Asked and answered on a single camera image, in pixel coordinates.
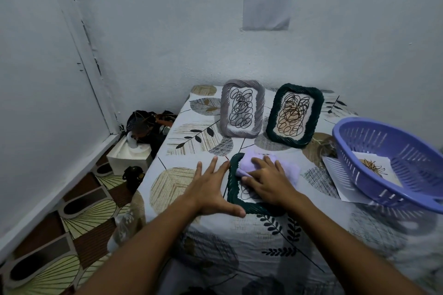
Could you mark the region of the person's left hand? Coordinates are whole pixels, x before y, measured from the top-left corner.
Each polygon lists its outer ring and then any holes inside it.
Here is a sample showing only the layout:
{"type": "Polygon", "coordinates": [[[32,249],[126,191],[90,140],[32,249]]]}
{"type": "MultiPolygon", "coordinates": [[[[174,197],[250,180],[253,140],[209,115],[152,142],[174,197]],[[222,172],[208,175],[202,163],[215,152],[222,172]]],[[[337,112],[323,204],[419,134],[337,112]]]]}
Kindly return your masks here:
{"type": "Polygon", "coordinates": [[[196,214],[222,214],[222,202],[227,201],[221,193],[221,185],[229,168],[229,161],[224,162],[216,169],[219,176],[218,181],[210,183],[206,180],[206,170],[202,171],[202,162],[197,163],[194,177],[182,195],[184,200],[190,203],[196,214]]]}

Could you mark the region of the person's right hand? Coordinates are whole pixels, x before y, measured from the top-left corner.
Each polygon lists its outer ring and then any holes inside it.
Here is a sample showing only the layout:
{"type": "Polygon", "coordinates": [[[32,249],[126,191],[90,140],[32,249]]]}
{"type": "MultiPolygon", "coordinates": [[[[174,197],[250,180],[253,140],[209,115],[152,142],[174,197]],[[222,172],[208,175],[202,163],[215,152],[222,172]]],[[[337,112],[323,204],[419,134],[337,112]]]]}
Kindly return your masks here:
{"type": "Polygon", "coordinates": [[[264,162],[259,158],[252,158],[252,162],[260,166],[249,174],[263,185],[263,191],[257,193],[263,201],[290,209],[301,198],[301,193],[291,185],[278,160],[274,163],[276,169],[263,169],[264,162]]]}

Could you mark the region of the light purple cloth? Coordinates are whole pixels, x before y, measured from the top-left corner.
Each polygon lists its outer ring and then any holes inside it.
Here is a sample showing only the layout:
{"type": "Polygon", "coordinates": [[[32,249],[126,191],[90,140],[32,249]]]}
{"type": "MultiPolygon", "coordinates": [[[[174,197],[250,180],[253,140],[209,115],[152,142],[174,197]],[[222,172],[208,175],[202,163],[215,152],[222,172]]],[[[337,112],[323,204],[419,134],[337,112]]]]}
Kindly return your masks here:
{"type": "Polygon", "coordinates": [[[285,176],[291,182],[291,185],[293,187],[297,186],[301,173],[301,168],[296,163],[284,159],[281,156],[277,156],[273,153],[266,155],[266,154],[257,153],[255,151],[247,151],[238,162],[238,168],[236,169],[236,176],[250,177],[251,176],[249,174],[250,172],[260,169],[260,166],[258,164],[252,162],[252,158],[263,159],[265,156],[268,156],[273,163],[275,163],[278,160],[285,172],[285,176]]]}

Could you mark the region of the small dark green woven frame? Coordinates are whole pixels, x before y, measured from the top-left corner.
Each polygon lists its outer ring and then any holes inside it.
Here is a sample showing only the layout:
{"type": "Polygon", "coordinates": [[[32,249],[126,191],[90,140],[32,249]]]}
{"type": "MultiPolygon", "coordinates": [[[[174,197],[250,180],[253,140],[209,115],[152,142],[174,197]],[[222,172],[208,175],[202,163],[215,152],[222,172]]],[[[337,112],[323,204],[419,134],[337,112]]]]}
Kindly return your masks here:
{"type": "Polygon", "coordinates": [[[230,170],[227,183],[227,201],[232,204],[241,206],[246,214],[259,214],[262,216],[280,217],[285,215],[285,210],[281,207],[265,203],[265,202],[247,202],[238,197],[241,184],[240,177],[236,176],[236,171],[239,167],[240,160],[245,153],[239,152],[235,154],[230,160],[230,170]]]}

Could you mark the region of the person's left forearm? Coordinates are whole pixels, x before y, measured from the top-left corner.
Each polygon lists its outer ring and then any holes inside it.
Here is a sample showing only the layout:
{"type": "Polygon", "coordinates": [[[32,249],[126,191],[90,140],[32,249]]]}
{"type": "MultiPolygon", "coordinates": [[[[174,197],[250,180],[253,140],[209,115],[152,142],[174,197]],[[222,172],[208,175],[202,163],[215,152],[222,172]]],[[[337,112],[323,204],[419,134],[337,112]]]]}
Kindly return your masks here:
{"type": "Polygon", "coordinates": [[[76,295],[147,295],[174,241],[201,208],[200,198],[179,197],[113,253],[76,295]]]}

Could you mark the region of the person's right forearm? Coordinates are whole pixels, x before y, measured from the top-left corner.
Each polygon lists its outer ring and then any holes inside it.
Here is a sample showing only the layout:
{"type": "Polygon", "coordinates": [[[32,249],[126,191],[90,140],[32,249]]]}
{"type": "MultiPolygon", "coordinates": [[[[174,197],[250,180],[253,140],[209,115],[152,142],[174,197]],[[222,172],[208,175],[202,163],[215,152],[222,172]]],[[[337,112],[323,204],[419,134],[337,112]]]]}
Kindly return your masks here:
{"type": "Polygon", "coordinates": [[[392,264],[326,216],[305,195],[284,193],[281,205],[321,253],[346,294],[425,295],[392,264]]]}

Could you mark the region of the leaf print tablecloth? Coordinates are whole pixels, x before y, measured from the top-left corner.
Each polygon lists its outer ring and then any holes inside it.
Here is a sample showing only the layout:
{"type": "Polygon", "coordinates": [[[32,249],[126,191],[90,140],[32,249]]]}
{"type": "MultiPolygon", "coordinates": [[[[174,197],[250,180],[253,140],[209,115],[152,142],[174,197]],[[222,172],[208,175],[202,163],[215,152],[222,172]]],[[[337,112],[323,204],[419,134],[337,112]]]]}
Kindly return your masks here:
{"type": "MultiPolygon", "coordinates": [[[[274,143],[265,133],[276,89],[265,91],[263,125],[254,139],[223,136],[221,86],[194,86],[132,200],[144,202],[146,221],[163,212],[194,176],[197,162],[218,165],[248,150],[275,154],[301,168],[297,188],[327,216],[372,248],[430,294],[443,295],[443,216],[379,205],[343,202],[323,163],[335,156],[332,129],[355,117],[337,94],[322,90],[324,104],[311,142],[303,149],[274,143]]],[[[238,197],[261,202],[247,187],[238,197]]],[[[173,246],[158,294],[344,294],[333,272],[288,216],[225,214],[197,217],[173,246]]]]}

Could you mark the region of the black bag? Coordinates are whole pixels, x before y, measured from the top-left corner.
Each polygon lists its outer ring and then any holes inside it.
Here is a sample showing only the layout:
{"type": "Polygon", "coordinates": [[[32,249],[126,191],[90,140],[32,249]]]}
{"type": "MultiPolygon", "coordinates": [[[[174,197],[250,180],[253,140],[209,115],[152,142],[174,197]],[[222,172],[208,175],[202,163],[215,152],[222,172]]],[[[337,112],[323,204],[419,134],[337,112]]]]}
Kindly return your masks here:
{"type": "Polygon", "coordinates": [[[155,159],[177,117],[168,110],[163,113],[136,110],[127,121],[126,134],[131,134],[138,144],[150,145],[151,157],[155,159]]]}

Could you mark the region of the small black pouch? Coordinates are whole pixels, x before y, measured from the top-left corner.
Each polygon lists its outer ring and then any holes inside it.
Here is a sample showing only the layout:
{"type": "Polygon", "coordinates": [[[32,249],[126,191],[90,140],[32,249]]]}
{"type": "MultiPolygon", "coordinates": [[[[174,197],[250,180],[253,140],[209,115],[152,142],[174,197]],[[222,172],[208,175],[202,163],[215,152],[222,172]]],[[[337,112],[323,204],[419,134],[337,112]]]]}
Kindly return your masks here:
{"type": "Polygon", "coordinates": [[[136,193],[136,190],[143,181],[144,176],[145,173],[141,167],[131,166],[125,169],[122,179],[126,181],[126,188],[132,195],[136,193]]]}

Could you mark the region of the white tissue box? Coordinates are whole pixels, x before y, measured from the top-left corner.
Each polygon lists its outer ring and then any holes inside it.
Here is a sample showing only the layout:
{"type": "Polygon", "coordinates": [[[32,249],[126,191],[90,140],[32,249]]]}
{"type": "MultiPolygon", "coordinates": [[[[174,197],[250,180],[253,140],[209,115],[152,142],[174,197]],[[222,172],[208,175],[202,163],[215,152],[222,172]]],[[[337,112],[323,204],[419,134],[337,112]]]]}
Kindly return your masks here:
{"type": "Polygon", "coordinates": [[[145,173],[153,158],[149,144],[138,144],[131,148],[126,138],[121,138],[107,154],[107,159],[115,175],[123,175],[128,167],[140,167],[145,173]]]}

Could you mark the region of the clear plastic bag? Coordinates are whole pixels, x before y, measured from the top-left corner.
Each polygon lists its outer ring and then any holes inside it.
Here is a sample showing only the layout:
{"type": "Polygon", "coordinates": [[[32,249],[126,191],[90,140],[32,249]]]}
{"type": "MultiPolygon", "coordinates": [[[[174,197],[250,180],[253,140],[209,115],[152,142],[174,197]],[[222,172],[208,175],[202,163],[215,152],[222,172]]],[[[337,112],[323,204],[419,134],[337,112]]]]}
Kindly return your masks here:
{"type": "Polygon", "coordinates": [[[120,217],[120,221],[108,241],[108,252],[114,253],[117,251],[141,231],[146,224],[144,202],[142,200],[132,200],[127,211],[120,217]]]}

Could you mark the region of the white sheet with flower drawing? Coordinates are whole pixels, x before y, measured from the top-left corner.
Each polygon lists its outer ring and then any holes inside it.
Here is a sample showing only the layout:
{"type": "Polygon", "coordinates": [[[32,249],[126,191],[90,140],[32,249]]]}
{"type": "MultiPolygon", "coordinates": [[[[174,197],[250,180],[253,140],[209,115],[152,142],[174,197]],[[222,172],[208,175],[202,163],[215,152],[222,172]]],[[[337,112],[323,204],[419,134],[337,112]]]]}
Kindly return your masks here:
{"type": "Polygon", "coordinates": [[[402,183],[395,174],[391,161],[387,157],[368,152],[355,152],[353,154],[362,162],[362,164],[375,173],[377,176],[390,181],[391,183],[403,187],[402,183]]]}

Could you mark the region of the purple plastic basket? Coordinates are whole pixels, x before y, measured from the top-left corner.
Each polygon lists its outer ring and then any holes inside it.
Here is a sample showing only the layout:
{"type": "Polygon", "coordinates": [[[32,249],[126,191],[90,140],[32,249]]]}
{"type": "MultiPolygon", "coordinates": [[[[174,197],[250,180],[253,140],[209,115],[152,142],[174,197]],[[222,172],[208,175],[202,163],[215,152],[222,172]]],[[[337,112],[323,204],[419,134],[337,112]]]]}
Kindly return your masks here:
{"type": "Polygon", "coordinates": [[[332,136],[351,182],[377,205],[443,215],[443,154],[434,147],[405,130],[361,117],[341,119],[332,136]],[[403,187],[377,176],[353,151],[389,158],[403,187]]]}

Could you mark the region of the large dark green woven frame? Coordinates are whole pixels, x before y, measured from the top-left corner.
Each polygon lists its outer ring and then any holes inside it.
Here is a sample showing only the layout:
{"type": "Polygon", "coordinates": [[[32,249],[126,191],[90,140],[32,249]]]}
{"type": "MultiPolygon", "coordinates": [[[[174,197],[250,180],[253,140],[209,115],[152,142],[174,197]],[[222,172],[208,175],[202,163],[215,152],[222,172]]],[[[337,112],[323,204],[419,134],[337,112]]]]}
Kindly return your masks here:
{"type": "Polygon", "coordinates": [[[292,148],[304,148],[312,140],[324,103],[315,87],[286,83],[275,94],[266,133],[268,138],[292,148]]]}

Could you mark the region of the grey woven picture frame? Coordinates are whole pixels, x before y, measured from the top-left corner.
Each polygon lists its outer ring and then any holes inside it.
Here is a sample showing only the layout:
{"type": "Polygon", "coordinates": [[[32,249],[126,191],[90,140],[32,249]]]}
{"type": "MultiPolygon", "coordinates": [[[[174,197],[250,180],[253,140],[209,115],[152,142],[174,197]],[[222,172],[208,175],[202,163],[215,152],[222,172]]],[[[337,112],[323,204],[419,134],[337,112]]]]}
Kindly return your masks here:
{"type": "Polygon", "coordinates": [[[256,138],[262,129],[264,86],[256,80],[229,80],[222,88],[220,129],[232,138],[256,138]]]}

